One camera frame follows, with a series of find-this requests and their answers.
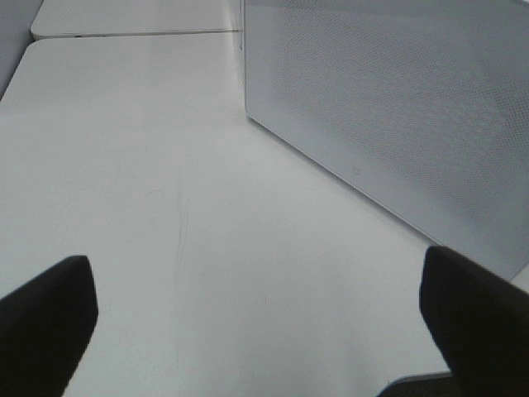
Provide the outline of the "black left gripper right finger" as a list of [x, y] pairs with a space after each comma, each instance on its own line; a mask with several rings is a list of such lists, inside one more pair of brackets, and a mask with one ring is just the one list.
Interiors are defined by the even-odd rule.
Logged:
[[445, 246], [427, 249], [419, 307], [466, 396], [528, 394], [528, 294]]

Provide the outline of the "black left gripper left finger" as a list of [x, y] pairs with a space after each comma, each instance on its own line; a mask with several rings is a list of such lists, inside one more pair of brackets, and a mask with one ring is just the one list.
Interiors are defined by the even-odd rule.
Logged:
[[98, 321], [86, 256], [70, 256], [1, 299], [1, 394], [61, 396]]

